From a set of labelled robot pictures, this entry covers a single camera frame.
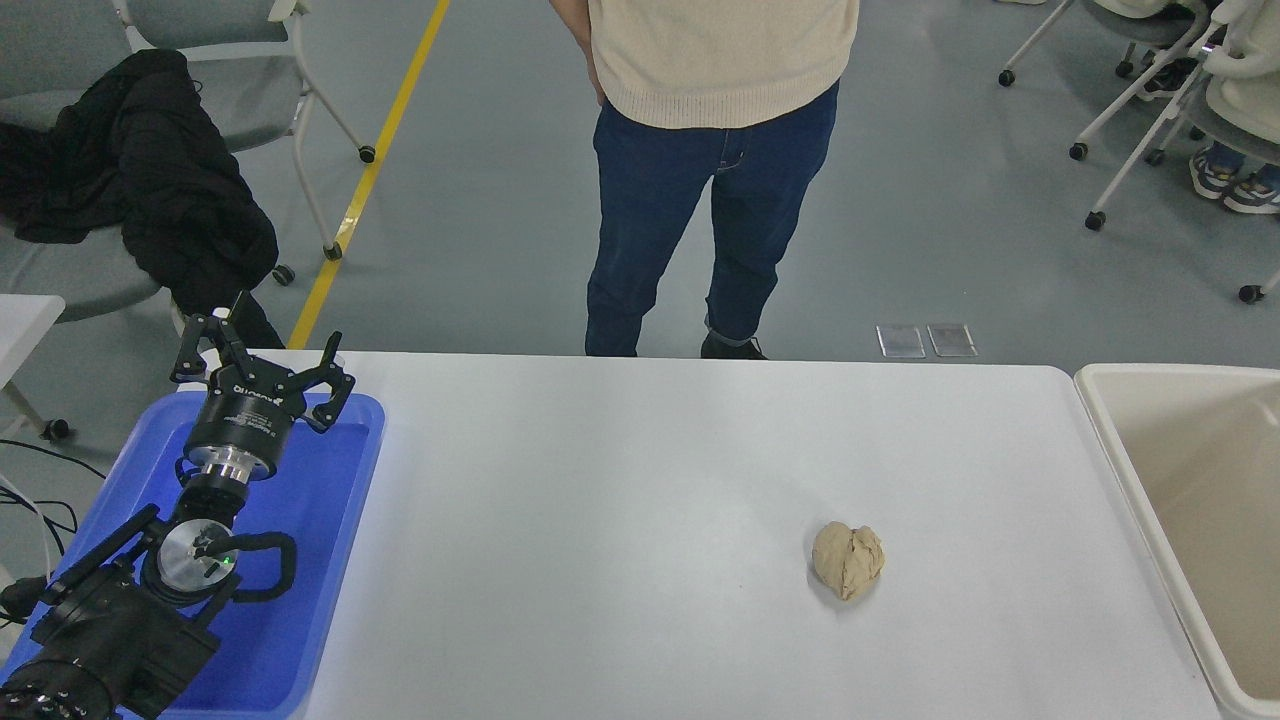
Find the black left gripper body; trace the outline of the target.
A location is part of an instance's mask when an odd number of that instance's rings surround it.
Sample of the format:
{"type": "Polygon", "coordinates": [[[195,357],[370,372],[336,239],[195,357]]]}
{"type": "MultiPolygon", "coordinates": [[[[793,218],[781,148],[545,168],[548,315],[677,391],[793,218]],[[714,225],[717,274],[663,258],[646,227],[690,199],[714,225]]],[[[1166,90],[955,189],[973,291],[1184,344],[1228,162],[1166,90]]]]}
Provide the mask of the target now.
{"type": "Polygon", "coordinates": [[[275,468],[303,414],[303,393],[285,389],[283,383],[266,372],[256,372],[251,383],[238,368],[216,369],[184,443],[184,456],[193,464],[209,464],[218,450],[230,448],[251,456],[256,468],[275,468]]]}

